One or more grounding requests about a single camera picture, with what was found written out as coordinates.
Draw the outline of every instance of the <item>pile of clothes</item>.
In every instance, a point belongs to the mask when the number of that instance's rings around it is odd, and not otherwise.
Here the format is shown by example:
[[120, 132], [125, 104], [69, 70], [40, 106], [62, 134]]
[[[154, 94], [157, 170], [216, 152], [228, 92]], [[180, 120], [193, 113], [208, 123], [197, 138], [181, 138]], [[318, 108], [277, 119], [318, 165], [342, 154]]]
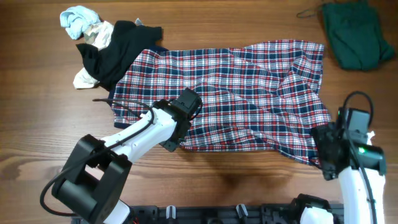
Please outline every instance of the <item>pile of clothes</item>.
[[[109, 98], [156, 100], [197, 92], [201, 113], [182, 147], [191, 151], [276, 150], [304, 164], [317, 157], [311, 128], [330, 120], [318, 93], [323, 76], [323, 45], [275, 40], [243, 48], [167, 50], [156, 46], [161, 27], [117, 21], [112, 26], [83, 6], [60, 15], [61, 26], [78, 44], [84, 68], [75, 88], [100, 85]], [[136, 113], [143, 108], [121, 102]], [[111, 105], [115, 127], [138, 118]]]

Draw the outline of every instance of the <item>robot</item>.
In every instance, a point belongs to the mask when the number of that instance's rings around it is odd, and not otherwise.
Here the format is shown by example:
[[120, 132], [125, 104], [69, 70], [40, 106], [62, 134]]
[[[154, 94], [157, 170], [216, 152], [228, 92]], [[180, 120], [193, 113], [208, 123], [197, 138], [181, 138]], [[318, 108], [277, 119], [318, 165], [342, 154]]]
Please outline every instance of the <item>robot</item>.
[[[348, 100], [358, 94], [369, 100], [370, 113], [346, 107]], [[347, 97], [335, 122], [311, 130], [319, 154], [319, 165], [313, 165], [322, 170], [325, 180], [339, 180], [343, 205], [330, 205], [325, 199], [300, 194], [290, 204], [130, 207], [119, 198], [132, 164], [157, 144], [170, 152], [176, 150], [203, 103], [199, 95], [188, 88], [177, 99], [156, 101], [151, 107], [131, 100], [95, 101], [123, 107], [117, 101], [130, 101], [149, 111], [142, 114], [138, 122], [112, 136], [82, 137], [61, 173], [44, 187], [41, 206], [54, 215], [72, 217], [72, 223], [384, 223], [382, 196], [386, 160], [383, 150], [368, 141], [373, 104], [363, 92], [356, 91]], [[85, 170], [86, 166], [101, 169], [102, 178], [93, 177]], [[45, 194], [52, 185], [52, 195], [73, 213], [56, 212], [45, 204]]]

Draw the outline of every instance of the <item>plaid blanket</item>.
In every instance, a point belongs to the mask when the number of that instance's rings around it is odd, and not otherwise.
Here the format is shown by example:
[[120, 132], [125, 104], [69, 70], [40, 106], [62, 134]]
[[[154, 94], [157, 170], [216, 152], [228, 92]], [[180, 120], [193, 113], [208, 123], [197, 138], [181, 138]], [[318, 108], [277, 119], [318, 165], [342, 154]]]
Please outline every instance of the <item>plaid blanket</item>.
[[[186, 88], [202, 98], [183, 148], [191, 151], [277, 150], [308, 164], [316, 157], [309, 135], [330, 116], [318, 97], [323, 45], [277, 40], [244, 48], [144, 50], [116, 85], [114, 98], [178, 97]], [[138, 113], [140, 106], [125, 103]], [[137, 118], [112, 106], [116, 123]]]

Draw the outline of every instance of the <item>green cloth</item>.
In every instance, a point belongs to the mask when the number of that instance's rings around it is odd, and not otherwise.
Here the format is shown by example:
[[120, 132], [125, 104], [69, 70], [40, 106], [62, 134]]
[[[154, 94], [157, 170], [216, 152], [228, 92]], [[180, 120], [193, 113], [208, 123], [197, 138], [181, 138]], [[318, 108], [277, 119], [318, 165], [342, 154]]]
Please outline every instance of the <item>green cloth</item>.
[[366, 2], [325, 4], [322, 13], [327, 38], [341, 68], [370, 70], [395, 55], [383, 39], [376, 10]]

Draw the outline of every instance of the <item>wood surface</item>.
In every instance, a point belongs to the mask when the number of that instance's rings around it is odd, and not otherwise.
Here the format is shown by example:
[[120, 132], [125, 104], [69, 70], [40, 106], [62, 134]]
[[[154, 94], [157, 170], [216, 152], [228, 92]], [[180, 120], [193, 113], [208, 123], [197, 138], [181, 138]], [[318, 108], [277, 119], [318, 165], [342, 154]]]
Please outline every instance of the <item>wood surface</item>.
[[[397, 1], [370, 1], [379, 11], [385, 39], [398, 50]], [[0, 3], [0, 223], [69, 223], [39, 205], [43, 186], [64, 165], [77, 140], [118, 132], [102, 88], [75, 90], [82, 67], [74, 41], [59, 14], [84, 5], [102, 19], [162, 26], [160, 43], [171, 50], [244, 47], [274, 39], [303, 39], [326, 45], [320, 98], [333, 119], [346, 95], [362, 90], [373, 98], [376, 137], [387, 157], [386, 223], [398, 219], [398, 60], [370, 72], [340, 69], [318, 17], [296, 13], [317, 0], [125, 1], [3, 0]], [[367, 109], [355, 98], [354, 106]], [[131, 169], [122, 199], [130, 205], [221, 206], [289, 203], [298, 194], [341, 202], [337, 180], [277, 152], [169, 153], [149, 151]], [[55, 209], [68, 211], [47, 195]]]

